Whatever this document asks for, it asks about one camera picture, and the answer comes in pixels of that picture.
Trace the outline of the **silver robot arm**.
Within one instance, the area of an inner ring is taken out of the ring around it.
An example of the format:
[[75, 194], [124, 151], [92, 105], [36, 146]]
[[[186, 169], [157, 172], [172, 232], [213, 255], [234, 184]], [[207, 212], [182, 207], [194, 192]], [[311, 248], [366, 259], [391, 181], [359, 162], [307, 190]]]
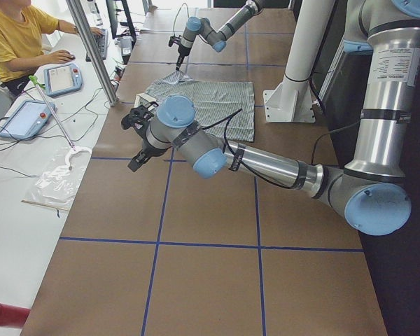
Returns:
[[372, 61], [353, 160], [342, 169], [265, 152], [207, 133], [189, 98], [135, 107], [122, 119], [142, 139], [129, 162], [136, 171], [168, 149], [178, 151], [203, 178], [222, 168], [244, 171], [290, 190], [303, 190], [367, 235], [387, 235], [409, 219], [400, 154], [420, 66], [420, 1], [349, 1], [344, 50]]
[[252, 17], [260, 14], [265, 7], [265, 1], [246, 1], [218, 31], [215, 31], [206, 17], [189, 17], [182, 35], [171, 36], [169, 46], [178, 45], [176, 70], [179, 71], [184, 59], [189, 56], [195, 39], [199, 36], [217, 53], [220, 53], [233, 36]]

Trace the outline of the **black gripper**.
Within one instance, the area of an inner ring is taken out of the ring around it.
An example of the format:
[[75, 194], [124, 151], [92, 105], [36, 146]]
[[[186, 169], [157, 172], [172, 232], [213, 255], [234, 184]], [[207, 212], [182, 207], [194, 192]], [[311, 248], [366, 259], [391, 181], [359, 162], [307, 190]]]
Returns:
[[161, 150], [151, 145], [147, 139], [146, 133], [147, 131], [139, 133], [139, 136], [142, 138], [141, 150], [129, 161], [127, 165], [132, 172], [136, 172], [151, 158], [161, 156]]
[[184, 61], [184, 59], [188, 56], [188, 48], [182, 48], [179, 47], [178, 48], [178, 59], [176, 61], [176, 70], [180, 71], [181, 70], [181, 65]]

